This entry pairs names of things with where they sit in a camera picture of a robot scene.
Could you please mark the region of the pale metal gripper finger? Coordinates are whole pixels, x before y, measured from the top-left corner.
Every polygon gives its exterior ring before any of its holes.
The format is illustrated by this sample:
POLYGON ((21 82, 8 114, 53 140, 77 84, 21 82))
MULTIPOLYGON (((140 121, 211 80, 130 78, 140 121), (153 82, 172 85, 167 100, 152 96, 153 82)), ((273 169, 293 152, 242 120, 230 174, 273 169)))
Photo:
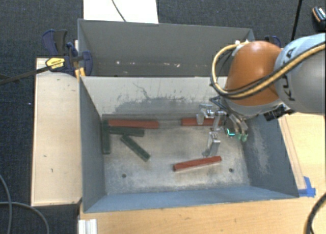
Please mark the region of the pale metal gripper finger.
POLYGON ((204 157, 215 156, 218 152, 218 148, 221 141, 219 140, 217 132, 209 132, 206 149, 203 151, 202 155, 204 157))
POLYGON ((204 125, 208 121, 213 122, 215 119, 215 111, 212 104, 200 104, 199 112, 196 114, 196 122, 198 125, 204 125))

